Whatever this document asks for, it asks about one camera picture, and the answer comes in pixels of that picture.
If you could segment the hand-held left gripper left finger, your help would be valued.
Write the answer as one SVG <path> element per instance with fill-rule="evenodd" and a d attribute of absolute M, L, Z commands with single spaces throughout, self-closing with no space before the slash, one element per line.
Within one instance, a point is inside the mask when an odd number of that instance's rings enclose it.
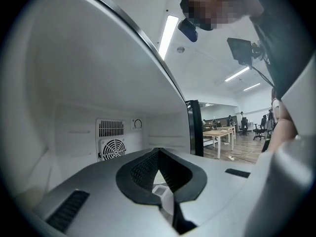
<path fill-rule="evenodd" d="M 116 184 L 120 167 L 147 153 L 142 150 L 91 164 L 48 192 L 35 207 L 42 220 L 75 190 L 89 193 L 65 234 L 69 237 L 176 237 L 158 206 L 136 204 Z"/>

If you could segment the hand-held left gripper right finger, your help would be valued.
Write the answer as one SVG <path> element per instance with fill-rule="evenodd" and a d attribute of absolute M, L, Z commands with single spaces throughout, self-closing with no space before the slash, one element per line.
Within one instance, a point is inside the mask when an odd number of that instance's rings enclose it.
<path fill-rule="evenodd" d="M 159 182 L 167 185 L 162 209 L 179 234 L 196 229 L 238 193 L 254 166 L 171 149 L 159 153 Z"/>

